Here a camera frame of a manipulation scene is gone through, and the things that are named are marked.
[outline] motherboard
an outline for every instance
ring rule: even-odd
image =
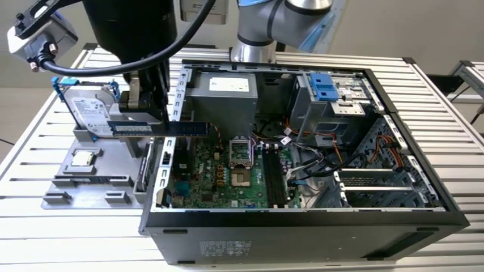
[[[229,144],[222,149],[204,142],[196,145],[192,173],[174,182],[173,208],[300,207],[298,193],[284,181],[293,166],[289,149],[249,143],[245,152],[240,142],[236,144],[233,152]],[[233,159],[252,160],[252,165],[234,165]],[[274,203],[274,196],[281,203]]]

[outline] aluminum extrusion table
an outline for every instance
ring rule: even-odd
[[[228,51],[180,51],[170,59],[172,87],[176,86],[184,58],[224,61]],[[105,67],[117,63],[116,57],[101,48],[86,48],[73,67]],[[9,264],[0,266],[0,270],[484,271],[484,140],[417,65],[401,58],[300,53],[277,53],[277,63],[373,70],[426,158],[466,214],[470,222],[466,229],[397,262],[168,266],[150,238],[137,233],[141,210],[40,208],[49,180],[74,140],[72,117],[52,94],[0,165],[0,264]],[[110,78],[88,80],[108,82]],[[116,81],[122,82],[121,89],[126,90],[121,76],[116,77]]]

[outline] hard disk label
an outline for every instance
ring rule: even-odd
[[[204,257],[241,257],[249,255],[250,246],[252,241],[201,241],[200,251]]]
[[[109,115],[104,103],[94,98],[72,98],[84,126],[98,137],[112,137],[110,127],[108,125]]]
[[[210,78],[210,91],[248,92],[249,79],[246,78]]]

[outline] ram slot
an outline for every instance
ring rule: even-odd
[[[288,200],[285,198],[282,166],[280,165],[277,149],[270,147],[262,150],[262,165],[269,208],[274,205],[284,207]]]

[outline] power supply label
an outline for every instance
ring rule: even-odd
[[[252,241],[200,241],[204,257],[242,257],[249,255]]]
[[[249,79],[246,78],[210,78],[210,91],[248,92]]]

